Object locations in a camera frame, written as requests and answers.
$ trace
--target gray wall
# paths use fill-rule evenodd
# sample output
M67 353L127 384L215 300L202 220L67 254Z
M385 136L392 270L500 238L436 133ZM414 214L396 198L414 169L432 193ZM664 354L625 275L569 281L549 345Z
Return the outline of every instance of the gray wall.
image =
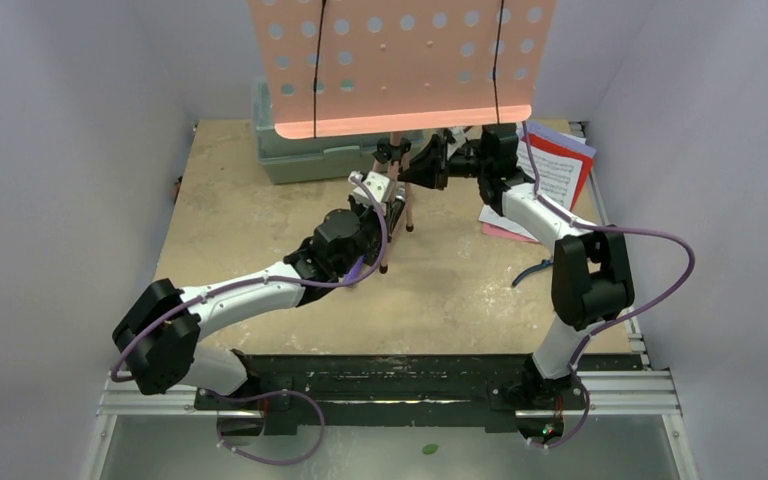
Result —
M251 116L251 80L263 67L247 0L135 3L194 117ZM558 0L537 80L535 115L588 118L653 3Z
M0 0L0 479L77 477L187 129L129 2Z
M611 220L696 248L641 322L704 478L768 478L768 2L657 2L589 133ZM639 299L684 261L657 241L631 253Z

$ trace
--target table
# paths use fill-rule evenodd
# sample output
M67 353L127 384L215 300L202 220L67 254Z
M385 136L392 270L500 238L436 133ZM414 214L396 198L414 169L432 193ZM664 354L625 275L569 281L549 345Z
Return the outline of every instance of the table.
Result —
M544 123L569 131L564 121ZM326 213L346 208L351 189L345 179L272 185L257 162L249 121L204 120L156 276L182 287L259 271L295 250ZM205 342L250 354L534 351L554 316L551 273L535 274L516 289L510 282L549 252L482 234L474 179L451 179L443 192L413 191L416 230L397 234L389 273L303 308L259 315ZM598 220L589 187L573 211ZM587 350L630 351L622 325Z

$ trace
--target pink paper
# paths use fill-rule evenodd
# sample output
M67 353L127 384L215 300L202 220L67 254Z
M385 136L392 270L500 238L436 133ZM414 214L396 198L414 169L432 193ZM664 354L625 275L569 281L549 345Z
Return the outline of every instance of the pink paper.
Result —
M481 233L483 233L484 235L490 235L491 237L499 237L499 238L505 238L508 240L516 240L518 242L537 243L537 240L524 237L516 233L511 233L505 230L504 228L500 228L495 225L490 225L489 223L481 224Z

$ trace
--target cable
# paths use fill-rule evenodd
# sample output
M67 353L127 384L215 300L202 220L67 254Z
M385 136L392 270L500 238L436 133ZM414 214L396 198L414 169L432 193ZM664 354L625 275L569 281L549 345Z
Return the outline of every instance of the cable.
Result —
M516 278L514 278L514 281L511 282L511 288L515 288L517 285L519 285L519 282L525 280L525 277L531 275L532 273L537 273L540 270L545 270L551 267L552 263L553 263L552 259L547 258L541 261L540 263L538 263L537 265L532 265L526 268L525 270L522 271L522 273L520 273L519 275L516 276Z
M378 224L381 227L381 238L386 239L388 235L387 230L387 220L384 217L384 210L381 208L381 204L376 202L374 200L374 196L372 195L372 192L369 191L369 188L363 183L363 180L358 180L355 177L351 178L351 182L360 187L361 190L366 194L367 198L369 198L372 202L372 209L375 210L375 213L378 216ZM128 355L130 355L134 349L137 347L137 344L139 344L143 339L145 339L147 336L149 336L154 330L157 329L160 325L163 324L163 322L167 320L171 320L172 318L175 318L178 313L182 312L183 310L186 310L187 308L192 307L193 305L204 302L205 300L215 297L217 295L220 295L222 293L236 290L238 288L247 287L249 285L256 285L256 284L263 284L268 282L285 282L285 283L297 283L299 285L303 285L306 287L318 287L318 288L340 288L340 287L349 287L352 285L355 285L357 283L360 283L361 281L368 278L370 275L372 275L373 272L378 270L378 266L381 265L381 261L384 259L384 253L387 250L387 242L382 241L381 242L381 248L378 250L378 257L375 259L375 263L372 265L372 267L367 270L366 272L363 272L358 277L349 279L349 280L343 280L342 282L316 282L313 280L303 280L301 278L292 278L292 277L284 277L280 275L271 275L267 277L266 279L262 277L258 278L247 278L243 280L238 280L236 282L232 282L226 285L222 285L221 287L215 288L213 290L210 290L209 292L205 293L204 296L198 295L194 298L191 298L190 300L187 300L186 302L182 302L181 304L171 308L163 315L159 316L157 320L151 322L146 328L143 329L140 333L138 333L133 340L122 350L122 353L119 354L119 358L116 360L116 363L113 364L113 368L110 369L110 380L116 383L122 383L122 382L128 382L134 379L133 376L120 376L119 370L122 369L122 365L125 363L125 359L128 358Z
M681 287L684 284L684 282L687 281L688 278L690 278L690 274L693 273L693 269L696 267L696 253L693 251L693 248L690 246L690 244L688 244L684 239L668 232L662 232L660 230L651 230L647 228L610 227L610 226L602 226L602 225L590 225L587 223L581 223L577 220L573 220L573 218L569 214L567 214L563 209L557 207L553 202L550 202L549 200L547 200L540 193L540 173L537 171L537 163L534 161L534 153L531 151L531 139L529 138L529 134L528 134L527 122L522 122L522 127L523 127L523 134L524 134L523 136L525 137L525 147L528 152L528 161L531 164L531 170L534 172L534 194L540 203L542 203L546 208L551 210L555 215L560 217L561 220L564 220L565 222L567 222L573 227L581 228L584 230L591 230L594 232L622 233L622 234L629 234L629 235L642 235L647 237L663 238L665 240L670 240L672 242L679 244L682 248L684 248L684 251L687 253L687 267L685 268L684 272L682 272L681 276L679 276L678 280L676 280L675 283L670 285L669 288L664 290L657 297L643 304L642 307L634 311L627 312L624 315L620 315L614 320L605 322L603 325L596 327L595 329L593 329L592 332L590 332L590 334L588 334L586 337L581 339L581 342L573 351L567 366L569 367L572 380L577 382L581 386L581 391L584 394L584 414L581 416L581 420L579 420L578 424L576 424L576 426L573 427L572 431L570 431L569 434L564 435L564 437L557 442L543 445L543 448L555 448L566 443L567 440L572 438L573 435L575 435L576 433L578 433L579 430L581 430L581 427L584 425L584 421L587 420L587 415L590 412L590 392L587 390L587 387L584 386L584 382L581 381L581 378L579 378L578 374L576 373L576 365L578 363L578 359L581 356L581 354L584 352L584 349L587 347L587 344L590 343L590 339L596 336L597 334L613 327L614 325L622 323L634 317L635 315L639 315L641 313L644 313L652 309L652 307L654 307L655 305L658 305L659 303L664 301L667 297L672 295L676 290L679 289L679 287Z
M313 410L316 412L316 416L319 417L319 435L316 437L316 442L313 443L313 446L310 447L310 449L299 455L298 457L289 458L287 460L273 460L271 458L263 458L259 457L257 455L254 455L252 453L240 450L239 448L231 445L228 443L227 440L225 440L225 437L222 436L222 429L219 425L219 419L216 421L216 436L219 437L219 444L217 444L217 447L225 447L229 452L235 453L237 455L240 455L242 457L246 457L249 460L254 460L255 462L264 463L266 465L274 465L278 467L286 467L290 465L295 465L297 463L304 462L308 458L310 458L316 451L319 449L319 446L322 445L322 440L325 439L325 414L322 413L322 408L319 406L319 404L316 403L316 400L310 398L309 396L305 395L302 392L296 392L294 390L281 390L276 392L267 392L267 393L261 393L260 395L254 395L251 397L245 397L245 398L229 398L225 397L223 395L219 395L215 392L210 392L214 397L221 398L224 401L232 402L232 403L248 403L253 402L260 399L268 399L271 397L278 397L282 395L290 395L293 397L301 398L302 400L309 403ZM263 425L263 430L266 430L266 424Z
M316 65L313 68L313 138L316 138L316 87L319 84L319 53L322 47L322 23L325 21L325 4L328 0L322 0L322 8L319 10L319 31L316 36Z
M499 115L499 89L496 86L496 66L499 63L499 43L502 39L502 19L505 17L505 0L499 5L499 26L496 28L496 50L493 52L493 98L496 101L496 123L502 123Z

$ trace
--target sheet music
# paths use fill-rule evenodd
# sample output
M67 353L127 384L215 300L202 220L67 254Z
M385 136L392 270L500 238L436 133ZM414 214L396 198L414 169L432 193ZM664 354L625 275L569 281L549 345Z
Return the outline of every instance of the sheet music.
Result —
M534 154L534 163L537 165L537 171L540 172L540 189L543 191L543 194L558 202L564 208L569 209L572 206L572 200L575 197L575 187L581 174L581 161L553 155L537 148L532 148L531 151ZM525 142L520 142L517 156L519 157L517 165L526 174L533 177L533 170L531 169L531 163L528 161L528 151L526 150ZM499 216L486 205L481 209L478 220L534 239L534 236L528 230L507 218Z

